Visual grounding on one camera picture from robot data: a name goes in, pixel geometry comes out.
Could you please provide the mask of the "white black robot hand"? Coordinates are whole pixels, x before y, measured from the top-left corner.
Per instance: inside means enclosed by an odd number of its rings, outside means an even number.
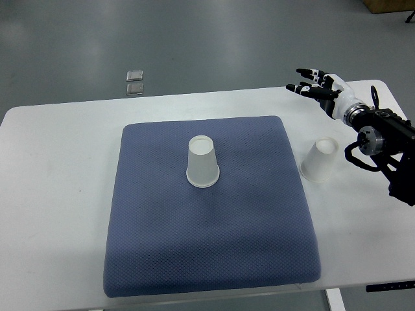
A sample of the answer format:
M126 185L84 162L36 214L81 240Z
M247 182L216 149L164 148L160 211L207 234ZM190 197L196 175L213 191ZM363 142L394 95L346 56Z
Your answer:
M333 73L318 69L298 68L301 77L310 83L287 84L285 88L297 95L317 101L328 117L350 125L354 115L369 110L369 107L355 96L348 83Z

